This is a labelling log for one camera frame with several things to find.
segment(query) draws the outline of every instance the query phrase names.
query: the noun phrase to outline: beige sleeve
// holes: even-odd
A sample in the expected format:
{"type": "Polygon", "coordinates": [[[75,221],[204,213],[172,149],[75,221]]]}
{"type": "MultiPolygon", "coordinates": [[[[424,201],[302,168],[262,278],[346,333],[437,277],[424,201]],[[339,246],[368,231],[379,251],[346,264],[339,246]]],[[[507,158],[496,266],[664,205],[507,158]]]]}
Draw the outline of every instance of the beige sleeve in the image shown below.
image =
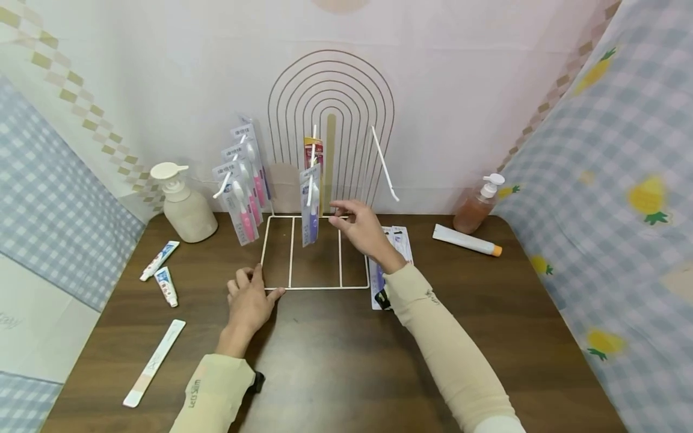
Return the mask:
{"type": "Polygon", "coordinates": [[[205,355],[188,382],[170,433],[227,433],[255,372],[245,360],[205,355]]]}
{"type": "Polygon", "coordinates": [[[419,270],[406,265],[385,281],[392,309],[414,336],[462,430],[524,432],[491,365],[419,270]]]}

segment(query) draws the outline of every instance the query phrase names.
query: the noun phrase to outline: wooden table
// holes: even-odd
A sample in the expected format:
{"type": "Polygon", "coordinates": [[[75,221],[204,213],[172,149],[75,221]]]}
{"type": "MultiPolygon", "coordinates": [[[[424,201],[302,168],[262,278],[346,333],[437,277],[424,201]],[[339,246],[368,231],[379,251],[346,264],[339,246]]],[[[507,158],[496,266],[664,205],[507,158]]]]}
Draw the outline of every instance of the wooden table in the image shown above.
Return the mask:
{"type": "MultiPolygon", "coordinates": [[[[239,247],[227,215],[217,219],[214,236],[182,244],[166,263],[178,308],[168,307],[153,279],[138,279],[177,239],[162,215],[149,223],[43,432],[168,431],[188,379],[227,320],[227,279],[262,251],[261,241],[239,247]],[[173,319],[186,328],[139,407],[122,406],[173,319]]],[[[491,217],[477,233],[503,246],[492,258],[433,240],[433,227],[449,224],[449,216],[380,219],[408,228],[416,266],[486,355],[528,432],[626,431],[503,220],[491,217]]],[[[270,228],[268,287],[286,284],[290,221],[273,220],[270,228]]],[[[337,231],[330,229],[321,225],[320,241],[306,249],[297,236],[294,285],[331,285],[338,277],[337,231]],[[311,260],[320,267],[310,271],[311,260]]],[[[343,247],[344,284],[364,283],[363,257],[343,247]]],[[[246,397],[232,432],[459,431],[413,339],[393,313],[371,310],[367,290],[289,291],[247,359],[267,382],[246,397]]]]}

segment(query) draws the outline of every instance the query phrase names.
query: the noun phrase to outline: pump dispenser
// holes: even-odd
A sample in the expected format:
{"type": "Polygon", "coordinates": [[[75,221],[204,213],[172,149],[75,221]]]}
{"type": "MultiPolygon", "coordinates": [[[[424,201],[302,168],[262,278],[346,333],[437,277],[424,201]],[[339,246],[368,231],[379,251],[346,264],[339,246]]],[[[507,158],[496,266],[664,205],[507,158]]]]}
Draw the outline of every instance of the pump dispenser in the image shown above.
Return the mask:
{"type": "Polygon", "coordinates": [[[478,193],[467,197],[455,215],[453,227],[461,233],[469,235],[479,228],[498,201],[495,196],[498,187],[505,183],[505,178],[498,173],[484,176],[483,179],[487,181],[486,184],[478,193]]]}
{"type": "Polygon", "coordinates": [[[188,166],[162,162],[152,167],[149,174],[166,195],[164,215],[182,240],[195,243],[212,236],[219,224],[202,194],[190,189],[180,176],[187,169],[188,166]]]}

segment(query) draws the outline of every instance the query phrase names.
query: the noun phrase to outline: checkered fabric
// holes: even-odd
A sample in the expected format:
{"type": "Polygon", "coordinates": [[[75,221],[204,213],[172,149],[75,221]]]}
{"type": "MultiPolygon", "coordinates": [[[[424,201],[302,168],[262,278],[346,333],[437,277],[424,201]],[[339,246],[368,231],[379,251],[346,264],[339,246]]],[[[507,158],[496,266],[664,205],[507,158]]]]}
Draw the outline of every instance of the checkered fabric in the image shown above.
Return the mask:
{"type": "Polygon", "coordinates": [[[0,372],[0,433],[38,432],[62,384],[0,372]]]}
{"type": "Polygon", "coordinates": [[[513,227],[631,432],[693,428],[693,3],[621,5],[504,169],[513,227]]]}
{"type": "Polygon", "coordinates": [[[0,252],[101,311],[144,225],[0,76],[0,252]]]}
{"type": "Polygon", "coordinates": [[[118,174],[155,213],[163,209],[164,195],[159,185],[151,178],[136,152],[123,143],[123,137],[115,132],[112,123],[106,120],[104,110],[99,107],[94,95],[87,90],[85,80],[72,67],[72,61],[59,50],[60,41],[43,27],[43,19],[23,1],[6,0],[0,6],[0,26],[9,29],[14,44],[30,51],[29,62],[45,70],[44,80],[55,86],[55,96],[62,99],[73,115],[79,118],[82,127],[89,130],[101,152],[109,155],[118,174]]]}

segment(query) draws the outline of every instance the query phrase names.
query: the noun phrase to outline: pineapple print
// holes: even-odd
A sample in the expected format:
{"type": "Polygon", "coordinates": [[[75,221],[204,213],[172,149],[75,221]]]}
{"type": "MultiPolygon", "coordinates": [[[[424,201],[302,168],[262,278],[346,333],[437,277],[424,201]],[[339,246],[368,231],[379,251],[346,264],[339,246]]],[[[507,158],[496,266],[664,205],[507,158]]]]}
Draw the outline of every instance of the pineapple print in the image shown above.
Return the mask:
{"type": "Polygon", "coordinates": [[[551,267],[542,256],[532,256],[529,260],[534,267],[534,270],[539,275],[553,275],[554,268],[551,267]]]}
{"type": "Polygon", "coordinates": [[[595,174],[594,172],[591,172],[589,170],[583,171],[582,173],[580,173],[580,177],[578,177],[578,180],[583,184],[590,186],[595,183],[595,174]]]}
{"type": "Polygon", "coordinates": [[[662,212],[666,188],[657,176],[650,176],[628,192],[628,202],[633,209],[645,215],[644,221],[654,226],[658,222],[669,223],[669,216],[662,212]]]}
{"type": "Polygon", "coordinates": [[[622,352],[626,346],[626,342],[618,335],[599,329],[590,330],[587,334],[587,343],[590,345],[587,351],[601,361],[606,361],[607,355],[622,352]]]}
{"type": "Polygon", "coordinates": [[[511,194],[517,194],[520,192],[520,186],[519,185],[513,185],[512,187],[508,188],[502,188],[498,190],[498,199],[503,200],[507,196],[511,194]]]}
{"type": "Polygon", "coordinates": [[[580,82],[575,87],[573,95],[578,96],[584,89],[587,89],[589,86],[592,86],[597,81],[601,80],[611,66],[611,59],[613,58],[614,54],[616,54],[616,47],[613,47],[611,50],[607,51],[606,54],[604,54],[604,56],[597,62],[597,64],[582,77],[580,82]]]}

